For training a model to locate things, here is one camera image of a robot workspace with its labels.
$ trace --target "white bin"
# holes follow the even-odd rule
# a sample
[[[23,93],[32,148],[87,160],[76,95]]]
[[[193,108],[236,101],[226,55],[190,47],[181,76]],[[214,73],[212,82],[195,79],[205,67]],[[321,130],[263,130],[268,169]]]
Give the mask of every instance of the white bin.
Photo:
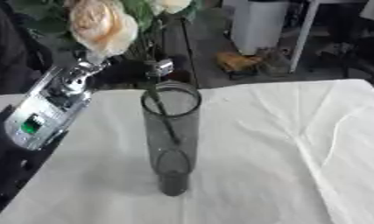
[[[238,51],[254,55],[258,48],[276,46],[288,6],[287,1],[239,1],[231,32]]]

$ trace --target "clear glass vase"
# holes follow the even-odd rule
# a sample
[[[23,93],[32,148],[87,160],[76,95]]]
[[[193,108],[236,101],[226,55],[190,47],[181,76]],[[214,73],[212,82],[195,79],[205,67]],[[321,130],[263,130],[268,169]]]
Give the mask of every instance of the clear glass vase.
[[[201,95],[175,81],[160,83],[142,96],[147,143],[160,190],[178,196],[188,188],[196,164]]]

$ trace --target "green light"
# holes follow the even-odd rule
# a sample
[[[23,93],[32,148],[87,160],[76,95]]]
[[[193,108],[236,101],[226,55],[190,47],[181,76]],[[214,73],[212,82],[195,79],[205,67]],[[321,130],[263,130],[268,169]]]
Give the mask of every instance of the green light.
[[[32,135],[32,134],[35,134],[35,133],[37,133],[37,129],[34,129],[34,127],[32,127],[30,124],[28,124],[28,123],[23,123],[22,124],[22,130],[25,132],[25,133],[27,133],[27,134],[30,134],[30,135]]]

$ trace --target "table leg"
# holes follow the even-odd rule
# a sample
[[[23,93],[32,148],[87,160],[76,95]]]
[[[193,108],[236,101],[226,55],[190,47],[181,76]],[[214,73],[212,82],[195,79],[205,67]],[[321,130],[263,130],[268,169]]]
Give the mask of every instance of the table leg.
[[[319,9],[320,1],[314,0],[310,3],[305,17],[304,24],[301,28],[301,33],[297,39],[297,45],[295,46],[294,53],[292,56],[292,63],[290,65],[290,73],[294,73],[299,64],[302,51],[307,42],[307,36],[311,30],[312,24],[314,23],[314,17],[316,16],[317,10]]]

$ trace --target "rose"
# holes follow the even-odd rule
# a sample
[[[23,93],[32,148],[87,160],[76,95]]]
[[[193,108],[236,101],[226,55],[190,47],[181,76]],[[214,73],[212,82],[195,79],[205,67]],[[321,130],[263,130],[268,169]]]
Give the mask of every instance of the rose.
[[[125,53],[138,36],[138,23],[119,0],[74,1],[69,17],[74,38],[99,57]]]
[[[170,14],[183,11],[191,4],[192,0],[147,0],[147,2],[152,7],[154,15],[158,15],[162,11]]]

